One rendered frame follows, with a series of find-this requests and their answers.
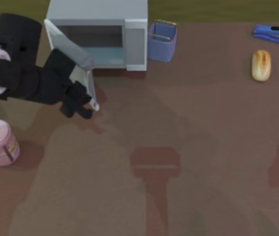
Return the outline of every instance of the bread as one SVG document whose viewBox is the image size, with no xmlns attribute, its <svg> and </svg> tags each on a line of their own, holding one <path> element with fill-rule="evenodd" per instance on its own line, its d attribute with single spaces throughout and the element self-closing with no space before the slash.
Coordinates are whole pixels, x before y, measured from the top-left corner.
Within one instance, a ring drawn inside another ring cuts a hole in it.
<svg viewBox="0 0 279 236">
<path fill-rule="evenodd" d="M 252 57 L 251 73 L 253 79 L 264 82 L 271 75 L 272 59 L 269 52 L 265 50 L 257 50 Z"/>
</svg>

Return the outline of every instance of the green background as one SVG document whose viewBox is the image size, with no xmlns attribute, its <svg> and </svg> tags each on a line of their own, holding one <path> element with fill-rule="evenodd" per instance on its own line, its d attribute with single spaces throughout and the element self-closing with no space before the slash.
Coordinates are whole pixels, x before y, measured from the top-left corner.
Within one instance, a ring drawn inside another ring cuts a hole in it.
<svg viewBox="0 0 279 236">
<path fill-rule="evenodd" d="M 42 21 L 49 0 L 0 0 L 0 13 Z M 279 0 L 149 0 L 149 19 L 175 22 L 279 22 Z"/>
</svg>

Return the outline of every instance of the blue stapler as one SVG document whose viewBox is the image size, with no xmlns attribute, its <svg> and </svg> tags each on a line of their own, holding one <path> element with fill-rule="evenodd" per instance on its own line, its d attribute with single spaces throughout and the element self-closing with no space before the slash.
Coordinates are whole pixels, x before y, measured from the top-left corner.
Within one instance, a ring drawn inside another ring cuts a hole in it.
<svg viewBox="0 0 279 236">
<path fill-rule="evenodd" d="M 279 43 L 279 26 L 256 25 L 253 30 L 253 37 Z"/>
</svg>

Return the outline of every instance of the brown surface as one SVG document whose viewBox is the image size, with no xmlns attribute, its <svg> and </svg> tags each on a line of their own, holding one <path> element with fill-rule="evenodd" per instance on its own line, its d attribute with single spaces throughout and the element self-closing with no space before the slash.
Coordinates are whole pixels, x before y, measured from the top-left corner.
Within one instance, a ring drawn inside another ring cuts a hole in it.
<svg viewBox="0 0 279 236">
<path fill-rule="evenodd" d="M 173 61 L 145 80 L 96 79 L 93 120 L 0 101 L 22 148 L 0 168 L 0 236 L 279 235 L 279 45 L 252 26 L 179 25 Z"/>
</svg>

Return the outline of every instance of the blue container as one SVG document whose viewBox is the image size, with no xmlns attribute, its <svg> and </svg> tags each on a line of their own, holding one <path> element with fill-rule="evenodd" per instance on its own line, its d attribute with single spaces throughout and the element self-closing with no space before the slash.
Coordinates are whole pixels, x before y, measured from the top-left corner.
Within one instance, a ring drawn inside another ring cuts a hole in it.
<svg viewBox="0 0 279 236">
<path fill-rule="evenodd" d="M 156 20 L 148 31 L 148 58 L 170 62 L 177 41 L 177 25 L 173 22 Z"/>
</svg>

